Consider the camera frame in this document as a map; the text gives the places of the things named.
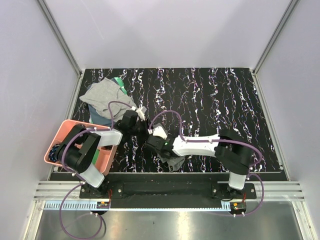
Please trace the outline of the dark grey napkin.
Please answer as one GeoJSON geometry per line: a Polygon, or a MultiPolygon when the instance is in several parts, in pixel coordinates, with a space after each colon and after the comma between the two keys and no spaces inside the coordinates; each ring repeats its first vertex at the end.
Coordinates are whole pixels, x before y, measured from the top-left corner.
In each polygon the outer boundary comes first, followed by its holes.
{"type": "Polygon", "coordinates": [[[177,156],[169,153],[160,154],[159,159],[162,163],[168,165],[168,169],[170,172],[178,171],[185,161],[184,156],[177,156]]]}

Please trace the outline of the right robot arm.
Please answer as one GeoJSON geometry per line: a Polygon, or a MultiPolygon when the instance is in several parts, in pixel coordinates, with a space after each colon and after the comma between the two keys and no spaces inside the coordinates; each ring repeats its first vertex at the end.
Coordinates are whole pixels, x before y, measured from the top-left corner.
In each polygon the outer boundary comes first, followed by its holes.
{"type": "Polygon", "coordinates": [[[245,192],[245,181],[249,173],[252,155],[256,150],[252,145],[241,141],[240,136],[231,131],[200,137],[180,137],[168,135],[166,138],[151,134],[144,145],[167,162],[172,171],[177,161],[186,156],[214,157],[227,170],[229,179],[228,195],[239,198],[245,192]]]}

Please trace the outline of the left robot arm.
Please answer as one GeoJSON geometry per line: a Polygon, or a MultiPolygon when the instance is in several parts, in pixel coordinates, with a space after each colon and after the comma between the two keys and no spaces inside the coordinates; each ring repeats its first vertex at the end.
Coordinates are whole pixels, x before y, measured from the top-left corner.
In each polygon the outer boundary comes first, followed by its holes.
{"type": "Polygon", "coordinates": [[[76,175],[91,185],[90,192],[95,197],[103,198],[108,193],[103,181],[117,146],[132,136],[145,137],[148,127],[144,108],[127,110],[122,119],[111,126],[67,119],[59,127],[44,160],[76,175]]]}

